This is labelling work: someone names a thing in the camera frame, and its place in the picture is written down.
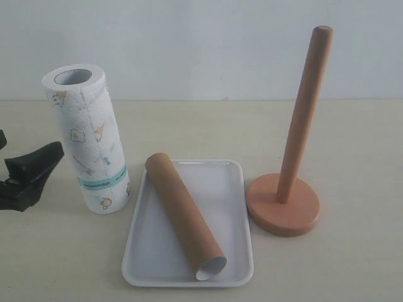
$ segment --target plastic tray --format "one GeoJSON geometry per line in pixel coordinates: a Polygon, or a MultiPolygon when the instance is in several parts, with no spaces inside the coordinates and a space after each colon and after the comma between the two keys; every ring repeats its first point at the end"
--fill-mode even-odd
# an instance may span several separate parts
{"type": "Polygon", "coordinates": [[[210,280],[196,280],[145,171],[123,256],[124,278],[142,287],[233,287],[247,283],[253,274],[253,257],[242,168],[231,160],[173,163],[227,257],[227,265],[210,280]]]}

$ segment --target wooden paper towel holder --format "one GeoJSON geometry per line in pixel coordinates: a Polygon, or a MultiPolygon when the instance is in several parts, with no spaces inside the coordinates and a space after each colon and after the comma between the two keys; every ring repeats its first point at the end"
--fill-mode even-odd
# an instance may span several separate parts
{"type": "Polygon", "coordinates": [[[317,223],[321,204],[315,191],[297,178],[321,88],[333,30],[314,28],[288,132],[280,174],[252,182],[246,201],[249,215],[263,230],[281,237],[303,235],[317,223]]]}

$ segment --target round wooden base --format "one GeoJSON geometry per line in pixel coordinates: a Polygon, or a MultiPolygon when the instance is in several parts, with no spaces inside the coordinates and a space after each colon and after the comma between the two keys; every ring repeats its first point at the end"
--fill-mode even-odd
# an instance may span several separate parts
{"type": "Polygon", "coordinates": [[[313,229],[321,204],[315,191],[297,179],[288,203],[276,200],[279,174],[257,178],[246,194],[249,215],[263,230],[281,237],[303,235],[313,229]]]}

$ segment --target white wall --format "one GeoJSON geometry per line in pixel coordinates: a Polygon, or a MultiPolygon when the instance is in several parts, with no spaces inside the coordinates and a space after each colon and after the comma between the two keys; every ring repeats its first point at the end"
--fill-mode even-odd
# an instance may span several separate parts
{"type": "Polygon", "coordinates": [[[313,27],[334,28],[321,98],[403,98],[401,0],[8,0],[0,99],[44,99],[67,64],[114,99],[294,99],[313,27]]]}

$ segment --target beige table surface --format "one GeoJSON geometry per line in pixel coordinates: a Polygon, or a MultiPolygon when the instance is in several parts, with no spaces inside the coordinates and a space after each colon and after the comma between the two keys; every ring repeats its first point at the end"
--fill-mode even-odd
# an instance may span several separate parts
{"type": "MultiPolygon", "coordinates": [[[[114,104],[133,200],[87,210],[67,159],[40,202],[0,211],[0,301],[403,301],[403,100],[320,101],[300,178],[322,201],[317,228],[278,238],[251,222],[254,274],[232,289],[142,289],[121,263],[145,159],[232,159],[246,184],[278,172],[293,101],[114,104]]],[[[15,157],[59,133],[48,103],[0,103],[15,157]]],[[[7,171],[3,160],[1,179],[7,171]]]]}

